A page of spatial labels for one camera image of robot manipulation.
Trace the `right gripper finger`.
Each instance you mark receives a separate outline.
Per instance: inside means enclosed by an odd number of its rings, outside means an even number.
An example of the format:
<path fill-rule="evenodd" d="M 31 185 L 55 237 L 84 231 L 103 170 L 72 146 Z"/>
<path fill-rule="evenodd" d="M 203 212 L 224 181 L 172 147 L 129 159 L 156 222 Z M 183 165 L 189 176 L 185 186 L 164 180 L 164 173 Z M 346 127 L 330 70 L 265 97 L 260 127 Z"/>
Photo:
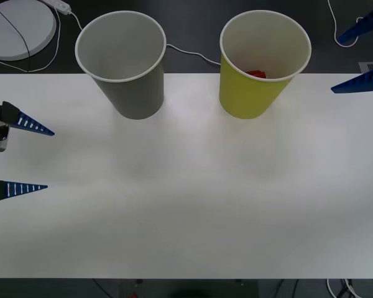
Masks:
<path fill-rule="evenodd" d="M 339 43 L 346 43 L 351 39 L 357 38 L 360 35 L 373 31 L 373 10 L 365 17 L 359 20 L 354 26 L 345 31 L 336 40 Z"/>
<path fill-rule="evenodd" d="M 333 86 L 331 90 L 334 93 L 365 93 L 373 91 L 373 67 L 366 73 Z"/>

